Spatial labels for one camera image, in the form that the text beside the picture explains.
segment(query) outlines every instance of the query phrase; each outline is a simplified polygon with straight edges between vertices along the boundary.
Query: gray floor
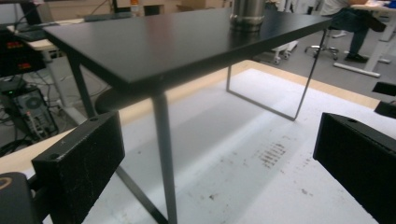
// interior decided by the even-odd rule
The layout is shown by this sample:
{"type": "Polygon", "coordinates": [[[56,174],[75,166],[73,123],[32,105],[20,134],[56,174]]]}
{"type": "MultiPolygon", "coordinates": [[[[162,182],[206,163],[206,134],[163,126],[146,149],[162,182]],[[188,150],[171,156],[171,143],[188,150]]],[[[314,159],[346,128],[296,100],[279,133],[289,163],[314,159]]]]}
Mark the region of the gray floor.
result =
{"type": "MultiPolygon", "coordinates": [[[[319,43],[321,39],[322,32],[307,36],[299,40],[297,47],[292,51],[292,54],[287,60],[282,60],[279,65],[274,65],[272,63],[272,59],[274,56],[273,52],[265,52],[263,55],[260,55],[259,58],[262,59],[263,63],[272,65],[274,67],[278,67],[287,71],[290,71],[294,74],[307,76],[311,69],[314,58],[312,57],[312,50],[307,53],[304,52],[306,46],[316,45],[319,43]]],[[[363,48],[361,49],[361,54],[370,55],[372,50],[375,47],[375,43],[379,38],[380,34],[375,32],[370,32],[368,37],[364,43],[363,48]]],[[[346,36],[339,38],[332,38],[330,41],[330,45],[337,47],[343,52],[348,49],[350,39],[352,34],[347,34],[346,36]]],[[[339,54],[339,63],[350,64],[354,66],[358,66],[363,68],[364,64],[358,63],[348,63],[344,61],[344,53],[339,54]]],[[[347,71],[345,69],[337,68],[332,66],[334,60],[332,56],[328,52],[322,52],[318,59],[318,64],[316,66],[316,70],[313,75],[313,79],[325,82],[346,90],[354,91],[363,95],[367,95],[379,100],[391,101],[394,100],[394,97],[386,96],[379,93],[372,92],[372,89],[377,81],[384,81],[390,83],[396,83],[396,74],[395,74],[395,63],[396,63],[396,53],[391,53],[387,55],[388,59],[391,59],[390,64],[379,63],[375,72],[381,74],[380,78],[376,77],[368,77],[366,75],[362,75],[359,73],[347,71]]],[[[58,65],[61,67],[60,70],[67,71],[67,63],[60,62],[58,65]]],[[[50,83],[50,76],[46,70],[40,71],[42,77],[44,77],[48,83],[50,83]]],[[[24,76],[25,78],[38,83],[43,83],[41,78],[35,77],[37,74],[32,74],[28,76],[24,76]]],[[[90,75],[88,72],[85,72],[86,82],[88,83],[89,91],[91,93],[92,99],[100,94],[103,90],[107,88],[107,85],[95,78],[93,75],[90,75]]],[[[69,75],[64,75],[62,78],[62,85],[67,90],[67,97],[70,101],[74,102],[74,105],[80,111],[83,111],[81,106],[81,101],[78,96],[78,91],[74,80],[69,75]]],[[[42,85],[41,90],[43,94],[47,93],[48,87],[47,85],[42,85]]],[[[49,98],[51,99],[51,104],[56,105],[52,100],[56,100],[58,97],[57,92],[51,87],[49,98]]],[[[51,111],[53,111],[52,115],[55,118],[58,127],[61,132],[67,131],[76,125],[73,121],[71,121],[62,110],[57,107],[52,107],[51,111]]],[[[0,110],[0,118],[2,118],[4,111],[0,110]]],[[[22,138],[23,134],[18,133],[17,138],[22,138]]],[[[15,140],[14,127],[12,126],[12,122],[6,122],[0,124],[0,147],[12,142],[15,140]]]]}

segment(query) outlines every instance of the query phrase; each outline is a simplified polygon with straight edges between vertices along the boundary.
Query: metal cylinder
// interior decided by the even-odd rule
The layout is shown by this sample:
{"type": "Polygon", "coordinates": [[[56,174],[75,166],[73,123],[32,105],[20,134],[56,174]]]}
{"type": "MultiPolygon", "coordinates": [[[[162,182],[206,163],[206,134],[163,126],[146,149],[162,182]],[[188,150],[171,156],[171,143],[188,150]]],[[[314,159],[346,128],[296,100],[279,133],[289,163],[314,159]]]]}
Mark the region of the metal cylinder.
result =
{"type": "Polygon", "coordinates": [[[264,0],[233,0],[231,28],[242,32],[260,30],[264,20],[264,0]]]}

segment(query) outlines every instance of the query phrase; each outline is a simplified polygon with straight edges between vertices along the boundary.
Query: electronic equipment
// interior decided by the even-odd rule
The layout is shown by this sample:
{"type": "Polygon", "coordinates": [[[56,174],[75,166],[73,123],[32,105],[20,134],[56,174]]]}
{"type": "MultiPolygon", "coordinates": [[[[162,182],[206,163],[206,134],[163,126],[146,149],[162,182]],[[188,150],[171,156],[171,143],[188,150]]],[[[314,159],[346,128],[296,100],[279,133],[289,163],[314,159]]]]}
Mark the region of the electronic equipment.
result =
{"type": "Polygon", "coordinates": [[[26,40],[26,41],[37,41],[46,39],[46,33],[44,32],[44,27],[58,26],[56,22],[40,23],[35,25],[29,25],[18,29],[18,32],[14,35],[26,40]]]}
{"type": "Polygon", "coordinates": [[[39,88],[3,91],[0,100],[15,126],[32,140],[41,141],[58,133],[39,88]]]}
{"type": "Polygon", "coordinates": [[[0,81],[0,94],[11,94],[15,90],[24,89],[26,82],[21,77],[9,77],[0,81]]]}
{"type": "Polygon", "coordinates": [[[88,119],[32,160],[29,181],[0,174],[1,223],[81,223],[124,157],[119,113],[88,119]]]}
{"type": "Polygon", "coordinates": [[[39,52],[15,37],[6,25],[0,27],[0,77],[34,72],[45,67],[39,52]]]}

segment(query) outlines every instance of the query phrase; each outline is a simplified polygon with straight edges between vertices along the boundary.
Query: table leg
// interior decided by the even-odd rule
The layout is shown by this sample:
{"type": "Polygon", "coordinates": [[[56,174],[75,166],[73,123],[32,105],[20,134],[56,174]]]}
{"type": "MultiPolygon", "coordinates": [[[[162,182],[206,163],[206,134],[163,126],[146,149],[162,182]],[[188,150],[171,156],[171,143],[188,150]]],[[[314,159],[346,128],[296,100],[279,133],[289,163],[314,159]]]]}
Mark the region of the table leg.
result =
{"type": "MultiPolygon", "coordinates": [[[[320,40],[320,47],[323,45],[326,33],[327,33],[327,30],[324,30],[323,31],[323,36],[322,36],[322,38],[320,40]]],[[[318,57],[319,57],[320,52],[321,52],[321,50],[318,51],[318,55],[317,55],[317,57],[315,57],[314,63],[312,65],[312,67],[311,67],[311,71],[309,72],[308,80],[306,81],[306,84],[305,84],[305,87],[304,87],[303,95],[301,97],[300,103],[298,105],[297,111],[294,114],[294,116],[290,116],[290,115],[287,115],[287,114],[285,114],[283,112],[277,111],[277,110],[275,110],[275,109],[273,109],[273,108],[271,108],[271,107],[269,107],[267,105],[263,105],[263,104],[261,104],[261,103],[259,103],[257,101],[254,101],[254,100],[252,100],[250,98],[247,98],[246,96],[244,96],[244,95],[242,95],[242,94],[240,94],[240,93],[238,93],[236,91],[232,91],[231,88],[230,88],[230,86],[231,86],[231,70],[232,70],[231,66],[228,67],[226,91],[231,93],[231,94],[233,94],[233,95],[235,95],[235,96],[237,96],[237,97],[239,97],[239,98],[241,98],[241,99],[243,99],[243,100],[246,100],[246,101],[248,101],[248,102],[250,102],[250,103],[252,103],[254,105],[257,105],[257,106],[259,106],[259,107],[261,107],[263,109],[271,111],[274,114],[277,114],[277,115],[279,115],[279,116],[281,116],[281,117],[283,117],[285,119],[289,119],[289,120],[294,121],[294,120],[297,119],[297,117],[298,117],[298,115],[300,113],[300,109],[301,109],[301,106],[303,105],[303,101],[304,101],[304,98],[305,98],[305,95],[306,95],[306,91],[308,90],[308,86],[309,86],[309,83],[311,81],[312,75],[314,74],[315,66],[317,65],[317,61],[318,61],[318,57]]]]}
{"type": "Polygon", "coordinates": [[[171,134],[169,125],[168,104],[164,91],[156,92],[152,97],[155,122],[157,127],[158,147],[160,150],[163,172],[163,188],[166,200],[168,222],[177,224],[177,207],[175,179],[172,160],[171,134]]]}
{"type": "Polygon", "coordinates": [[[67,101],[64,88],[62,87],[59,78],[56,76],[56,73],[52,68],[53,60],[50,57],[50,53],[47,50],[43,50],[41,51],[41,54],[44,57],[44,62],[46,63],[47,69],[49,70],[53,84],[55,85],[57,92],[59,92],[59,98],[61,100],[60,107],[76,124],[82,124],[86,118],[81,113],[79,113],[69,101],[67,101]]]}
{"type": "Polygon", "coordinates": [[[68,60],[70,63],[70,68],[73,72],[73,76],[76,80],[79,94],[81,95],[82,103],[84,104],[85,111],[87,112],[87,116],[88,118],[92,118],[96,115],[96,113],[93,109],[91,98],[88,94],[87,86],[85,85],[85,80],[81,73],[80,63],[70,57],[68,57],[68,60]]]}
{"type": "Polygon", "coordinates": [[[387,25],[386,30],[381,35],[381,38],[378,40],[376,47],[373,51],[372,57],[370,57],[367,64],[364,66],[364,70],[372,72],[378,60],[381,58],[384,52],[387,51],[389,42],[391,42],[391,37],[393,36],[393,31],[396,27],[396,16],[392,16],[390,18],[390,22],[387,25]]]}
{"type": "Polygon", "coordinates": [[[149,197],[143,192],[139,186],[132,180],[132,178],[122,169],[121,166],[116,170],[117,176],[125,184],[125,186],[132,192],[136,199],[146,208],[146,210],[151,214],[151,216],[159,224],[167,224],[168,220],[163,216],[163,214],[157,209],[154,203],[149,199],[149,197]]]}

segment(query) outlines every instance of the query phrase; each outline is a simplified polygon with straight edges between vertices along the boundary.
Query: person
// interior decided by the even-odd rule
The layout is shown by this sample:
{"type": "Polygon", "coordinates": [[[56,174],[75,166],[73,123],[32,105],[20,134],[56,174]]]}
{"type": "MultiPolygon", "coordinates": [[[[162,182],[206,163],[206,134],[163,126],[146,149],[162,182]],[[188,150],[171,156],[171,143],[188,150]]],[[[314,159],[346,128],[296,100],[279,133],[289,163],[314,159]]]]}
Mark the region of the person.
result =
{"type": "Polygon", "coordinates": [[[350,7],[364,5],[366,2],[367,0],[324,0],[320,11],[321,16],[332,18],[331,27],[353,33],[346,61],[366,63],[368,58],[359,55],[359,50],[369,29],[376,32],[385,30],[386,25],[374,18],[370,12],[350,7]]]}

